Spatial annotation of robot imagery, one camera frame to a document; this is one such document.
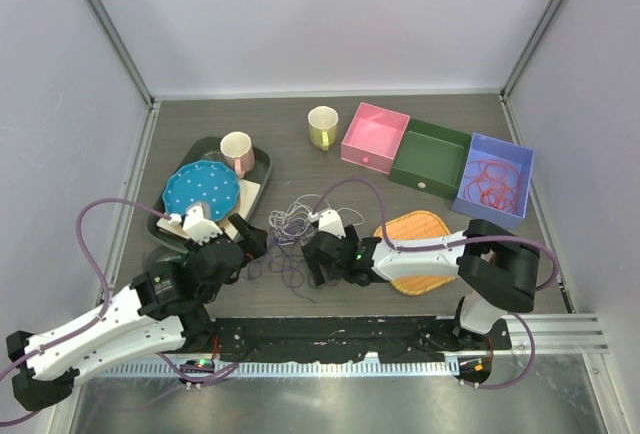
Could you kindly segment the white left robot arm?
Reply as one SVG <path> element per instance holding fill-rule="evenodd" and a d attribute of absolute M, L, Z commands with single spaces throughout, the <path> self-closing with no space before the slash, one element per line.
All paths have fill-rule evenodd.
<path fill-rule="evenodd" d="M 106 370 L 156 353 L 200 353 L 213 339 L 206 306 L 221 287 L 267 250 L 266 231 L 240 215 L 238 237 L 211 233 L 191 242 L 181 260 L 164 260 L 134 277 L 113 298 L 42 334 L 16 331 L 6 339 L 17 373 L 14 398 L 28 412 L 53 406 Z"/>

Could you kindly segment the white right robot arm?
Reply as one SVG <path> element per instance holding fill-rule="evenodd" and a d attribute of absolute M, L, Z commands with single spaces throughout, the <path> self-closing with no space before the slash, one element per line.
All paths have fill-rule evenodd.
<path fill-rule="evenodd" d="M 359 238 L 352 225 L 319 222 L 301 251 L 317 286 L 329 279 L 362 287 L 410 277 L 461 279 L 471 293 L 459 301 L 445 338 L 465 349 L 485 343 L 503 315 L 534 309 L 540 248 L 484 220 L 470 221 L 464 231 L 417 240 Z"/>

